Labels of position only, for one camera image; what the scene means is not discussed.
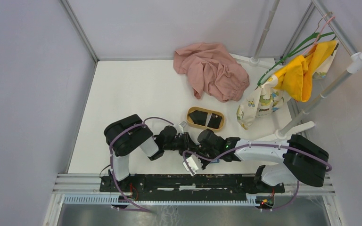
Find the gray wall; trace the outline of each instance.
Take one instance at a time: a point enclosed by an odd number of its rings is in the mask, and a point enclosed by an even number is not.
[[[173,57],[195,42],[255,53],[274,0],[69,0],[101,59]],[[279,57],[309,0],[283,0],[261,56]]]
[[[362,51],[362,1],[324,2]],[[319,18],[316,12],[302,38],[314,31]],[[350,62],[349,55],[340,48],[327,78],[314,82],[312,97],[327,87]],[[307,119],[316,123],[309,132],[312,140],[330,154],[329,161],[334,167],[330,174],[344,225],[362,225],[362,70],[323,101]]]
[[[42,224],[93,67],[58,0],[0,0],[0,226]]]

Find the pink cloth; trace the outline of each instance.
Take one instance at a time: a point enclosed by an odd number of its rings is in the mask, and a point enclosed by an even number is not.
[[[174,69],[186,74],[200,99],[203,92],[221,102],[238,101],[249,86],[249,75],[221,43],[196,43],[174,53]]]

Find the black wire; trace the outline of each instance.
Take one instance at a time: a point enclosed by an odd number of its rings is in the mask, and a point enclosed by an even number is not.
[[[110,164],[109,165],[107,165],[105,168],[103,168],[103,170],[99,173],[99,178],[100,179],[102,179],[102,177],[100,176],[101,174],[102,174],[102,172],[104,171],[104,170],[106,170],[108,167],[110,167]]]

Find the white table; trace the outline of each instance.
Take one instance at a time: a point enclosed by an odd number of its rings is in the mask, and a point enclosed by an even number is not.
[[[204,93],[200,100],[193,96],[192,87],[185,75],[177,74],[172,60],[106,61],[99,62],[85,112],[82,118],[74,153],[68,173],[100,173],[109,164],[109,149],[103,131],[107,125],[132,114],[142,120],[158,116],[179,123],[184,121],[189,108],[199,106],[222,112],[226,122],[217,135],[241,137],[255,140],[272,134],[284,127],[291,116],[288,105],[269,117],[257,119],[249,130],[244,130],[237,122],[236,111],[239,104],[256,88],[258,79],[267,70],[251,67],[239,61],[250,76],[250,86],[238,101],[222,103]],[[166,122],[149,120],[147,125],[158,134]],[[186,128],[196,141],[202,131]],[[255,173],[262,161],[212,163],[199,173]],[[150,161],[140,148],[130,155],[130,173],[139,174],[186,174],[182,157],[176,151],[166,151],[158,160]]]

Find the purple cable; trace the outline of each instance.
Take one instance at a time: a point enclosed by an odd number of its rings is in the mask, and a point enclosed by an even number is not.
[[[110,154],[111,155],[114,155],[114,151],[113,151],[113,144],[124,134],[128,133],[128,131],[130,131],[131,129],[134,129],[136,127],[139,127],[139,126],[146,126],[148,127],[147,125],[141,123],[141,124],[136,124],[136,125],[133,125],[129,128],[127,128],[126,130],[124,130],[123,132],[121,132],[119,135],[117,135],[113,140],[112,142],[110,142],[110,145],[109,145],[109,151],[110,151]],[[113,164],[113,156],[110,157],[110,167],[112,168],[112,176],[113,176],[113,180],[115,182],[115,186],[117,188],[117,190],[120,192],[120,194],[124,197],[124,199],[126,201],[128,201],[130,204],[132,204],[133,206],[135,206],[137,209],[119,209],[119,210],[124,210],[124,211],[139,211],[139,212],[150,212],[150,210],[146,209],[146,208],[143,208],[142,206],[139,206],[138,204],[134,203],[131,199],[129,199],[125,194],[124,192],[120,189],[120,186],[118,185],[117,183],[117,179],[116,179],[116,176],[115,176],[115,170],[114,170],[114,164]]]
[[[214,159],[208,159],[208,158],[206,158],[206,157],[203,157],[203,156],[200,156],[200,155],[198,155],[198,154],[196,154],[196,153],[193,153],[192,151],[184,151],[184,152],[182,152],[182,157],[183,157],[184,162],[185,162],[185,164],[187,165],[189,171],[192,172],[192,169],[191,169],[191,167],[189,166],[189,164],[188,164],[188,162],[187,162],[187,158],[185,157],[185,153],[193,154],[193,155],[195,155],[196,157],[201,158],[201,159],[206,160],[206,161],[214,161],[214,160],[217,160],[217,159],[223,157],[224,155],[226,155],[226,154],[228,154],[228,153],[231,153],[231,152],[234,152],[234,151],[236,151],[236,150],[238,150],[238,149],[240,149],[240,148],[249,147],[249,146],[256,146],[256,147],[279,147],[279,148],[289,149],[289,150],[291,150],[291,151],[294,151],[294,152],[303,154],[303,155],[305,155],[305,156],[307,156],[307,157],[310,157],[310,158],[312,158],[312,159],[314,159],[314,160],[316,160],[316,161],[318,161],[318,162],[320,162],[320,163],[328,166],[328,169],[325,170],[326,172],[330,172],[330,171],[332,170],[332,166],[331,166],[328,162],[326,162],[326,161],[324,161],[324,160],[322,160],[322,159],[320,159],[320,158],[318,158],[318,157],[316,157],[316,156],[314,156],[314,155],[312,155],[312,154],[309,154],[309,153],[306,153],[306,152],[304,152],[304,151],[302,151],[302,150],[299,150],[299,149],[297,149],[297,148],[290,147],[290,146],[285,146],[285,145],[279,146],[279,145],[260,144],[260,143],[241,145],[241,146],[234,147],[234,148],[232,148],[232,149],[230,149],[230,150],[228,150],[228,151],[225,151],[225,152],[221,153],[220,155],[218,155],[218,156],[215,157]],[[284,205],[282,205],[282,206],[279,206],[279,207],[276,207],[276,208],[274,208],[274,209],[272,209],[272,210],[279,210],[279,209],[282,209],[282,208],[287,207],[287,206],[289,206],[290,204],[292,204],[293,201],[294,201],[294,200],[296,199],[296,197],[297,197],[298,191],[299,191],[299,181],[297,181],[296,191],[295,191],[294,195],[292,196],[292,199],[291,199],[289,202],[287,202],[286,204],[284,204]]]
[[[143,121],[143,124],[145,124],[145,122],[146,122],[147,120],[149,120],[149,119],[160,119],[160,120],[163,120],[163,121],[168,122],[168,123],[171,124],[171,125],[174,125],[174,123],[168,121],[167,119],[160,118],[160,117],[149,117],[149,118],[146,118],[146,119]]]

